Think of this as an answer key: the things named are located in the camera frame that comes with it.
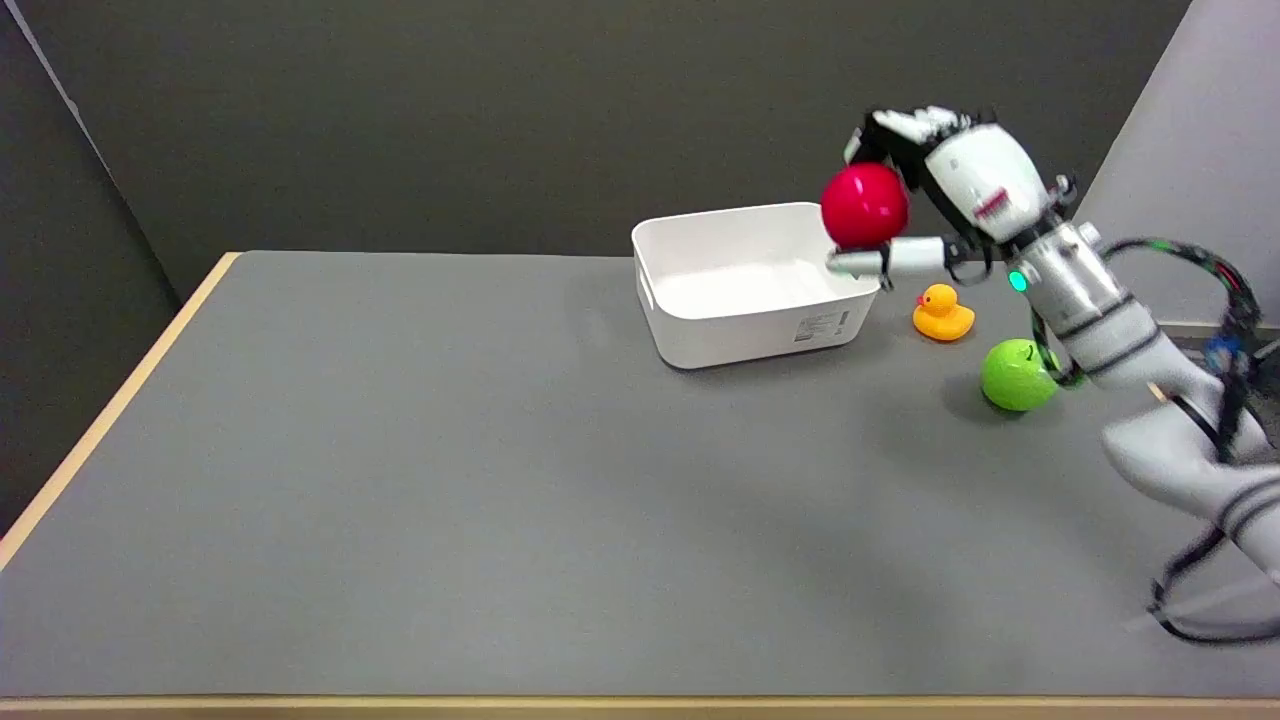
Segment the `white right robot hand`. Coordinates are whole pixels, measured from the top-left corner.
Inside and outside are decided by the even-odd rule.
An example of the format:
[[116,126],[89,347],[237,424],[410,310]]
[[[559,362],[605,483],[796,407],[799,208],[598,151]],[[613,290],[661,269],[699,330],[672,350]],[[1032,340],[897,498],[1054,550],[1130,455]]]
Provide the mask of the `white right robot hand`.
[[895,275],[947,272],[960,284],[991,274],[1051,231],[1076,199],[1076,181],[1047,184],[1027,150],[991,114],[928,106],[873,109],[844,150],[846,169],[879,164],[906,192],[922,191],[950,224],[947,234],[902,237],[895,231],[869,249],[836,247],[827,268],[874,277],[886,290]]

